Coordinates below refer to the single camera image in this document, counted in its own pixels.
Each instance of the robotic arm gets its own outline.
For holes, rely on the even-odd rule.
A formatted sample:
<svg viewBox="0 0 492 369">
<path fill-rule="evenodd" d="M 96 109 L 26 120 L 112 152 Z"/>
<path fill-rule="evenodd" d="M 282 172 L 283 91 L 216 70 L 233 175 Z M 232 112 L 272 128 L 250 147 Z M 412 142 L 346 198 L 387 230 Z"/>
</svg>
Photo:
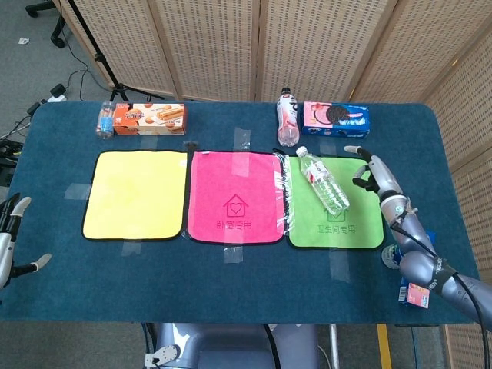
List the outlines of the robotic arm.
<svg viewBox="0 0 492 369">
<path fill-rule="evenodd" d="M 355 173 L 352 181 L 354 185 L 379 196 L 381 212 L 403 254 L 400 273 L 409 282 L 436 292 L 477 323 L 480 323 L 478 311 L 481 311 L 485 327 L 492 331 L 492 287 L 459 274 L 445 259 L 437 256 L 418 221 L 417 209 L 411 207 L 410 199 L 378 156 L 361 146 L 345 146 L 345 151 L 358 154 L 367 162 Z M 366 171 L 370 172 L 367 180 L 362 178 Z"/>
<path fill-rule="evenodd" d="M 0 204 L 0 289 L 7 286 L 11 278 L 38 271 L 52 258 L 50 254 L 44 254 L 31 264 L 14 266 L 13 257 L 18 229 L 24 210 L 31 203 L 31 198 L 18 201 L 19 198 L 20 194 L 14 194 Z"/>
</svg>

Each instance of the water bottle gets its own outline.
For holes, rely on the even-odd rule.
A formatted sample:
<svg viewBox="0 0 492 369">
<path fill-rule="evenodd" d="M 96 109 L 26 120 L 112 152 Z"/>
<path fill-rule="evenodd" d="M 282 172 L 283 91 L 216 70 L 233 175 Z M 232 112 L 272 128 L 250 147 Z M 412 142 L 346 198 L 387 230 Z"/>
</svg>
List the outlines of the water bottle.
<svg viewBox="0 0 492 369">
<path fill-rule="evenodd" d="M 299 141 L 298 102 L 289 87 L 282 89 L 277 101 L 278 142 L 282 146 L 294 146 Z"/>
<path fill-rule="evenodd" d="M 95 128 L 95 133 L 101 138 L 111 138 L 114 134 L 113 115 L 115 114 L 116 104 L 113 101 L 102 103 L 98 117 L 98 125 Z"/>
<path fill-rule="evenodd" d="M 299 168 L 311 184 L 323 206 L 328 212 L 337 216 L 350 206 L 347 195 L 341 190 L 333 175 L 327 170 L 320 158 L 309 154 L 306 147 L 296 150 Z"/>
</svg>

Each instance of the printed house logo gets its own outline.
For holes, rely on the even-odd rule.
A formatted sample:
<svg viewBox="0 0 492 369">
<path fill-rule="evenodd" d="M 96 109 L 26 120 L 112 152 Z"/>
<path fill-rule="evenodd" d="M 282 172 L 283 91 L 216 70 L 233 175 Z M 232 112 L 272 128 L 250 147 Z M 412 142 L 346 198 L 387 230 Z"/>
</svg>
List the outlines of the printed house logo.
<svg viewBox="0 0 492 369">
<path fill-rule="evenodd" d="M 326 218 L 329 223 L 343 223 L 347 218 L 347 210 L 343 210 L 338 215 L 331 215 L 330 212 L 326 209 L 324 209 L 324 212 L 326 213 Z"/>
<path fill-rule="evenodd" d="M 237 194 L 234 194 L 228 202 L 224 204 L 226 214 L 229 218 L 244 217 L 246 215 L 246 208 L 248 204 L 244 202 Z"/>
</svg>

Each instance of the blue tablecloth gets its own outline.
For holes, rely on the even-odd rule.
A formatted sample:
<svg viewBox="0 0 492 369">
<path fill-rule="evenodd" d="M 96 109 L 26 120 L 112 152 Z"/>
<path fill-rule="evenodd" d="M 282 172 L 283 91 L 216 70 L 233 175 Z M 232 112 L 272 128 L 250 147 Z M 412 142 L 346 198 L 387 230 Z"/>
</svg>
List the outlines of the blue tablecloth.
<svg viewBox="0 0 492 369">
<path fill-rule="evenodd" d="M 345 155 L 364 145 L 380 156 L 420 209 L 424 227 L 437 233 L 437 251 L 459 271 L 477 269 L 454 193 L 440 132 L 424 105 L 368 105 L 372 128 L 363 141 L 302 136 L 314 154 Z M 216 323 L 449 324 L 467 319 L 438 296 L 428 310 L 398 304 L 398 271 L 371 251 L 299 250 L 282 240 L 244 246 L 243 262 L 224 263 L 224 248 L 186 237 L 143 242 L 88 241 L 81 235 L 85 201 L 69 200 L 72 184 L 89 184 L 105 150 L 232 150 L 251 132 L 252 151 L 280 148 L 271 103 L 188 103 L 186 136 L 95 135 L 100 103 L 46 104 L 36 112 L 11 193 L 32 197 L 15 260 L 53 254 L 37 274 L 13 280 L 0 298 L 2 319 L 173 321 Z M 294 149 L 285 149 L 293 154 Z M 387 232 L 386 244 L 393 242 Z"/>
</svg>

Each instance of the orange snack box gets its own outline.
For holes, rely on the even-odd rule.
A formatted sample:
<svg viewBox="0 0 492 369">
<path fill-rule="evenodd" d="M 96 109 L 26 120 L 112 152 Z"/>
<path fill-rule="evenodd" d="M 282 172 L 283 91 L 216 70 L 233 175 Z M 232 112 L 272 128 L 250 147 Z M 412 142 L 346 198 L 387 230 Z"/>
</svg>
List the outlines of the orange snack box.
<svg viewBox="0 0 492 369">
<path fill-rule="evenodd" d="M 113 126 L 119 135 L 184 135 L 185 104 L 117 103 Z"/>
</svg>

